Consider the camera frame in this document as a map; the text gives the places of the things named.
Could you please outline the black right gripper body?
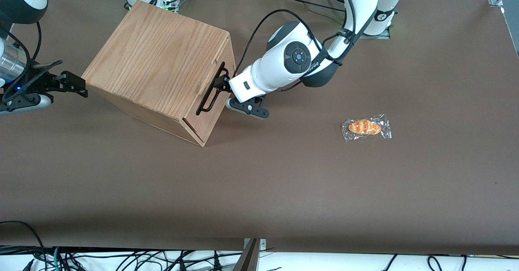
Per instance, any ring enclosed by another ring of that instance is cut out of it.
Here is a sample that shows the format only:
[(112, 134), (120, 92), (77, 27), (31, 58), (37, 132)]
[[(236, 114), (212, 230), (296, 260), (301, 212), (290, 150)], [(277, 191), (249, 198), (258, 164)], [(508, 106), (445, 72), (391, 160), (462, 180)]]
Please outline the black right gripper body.
[(54, 66), (37, 66), (15, 80), (2, 86), (2, 101), (9, 102), (24, 94), (46, 94), (49, 92), (62, 92), (60, 82), (55, 80), (55, 74), (50, 73)]

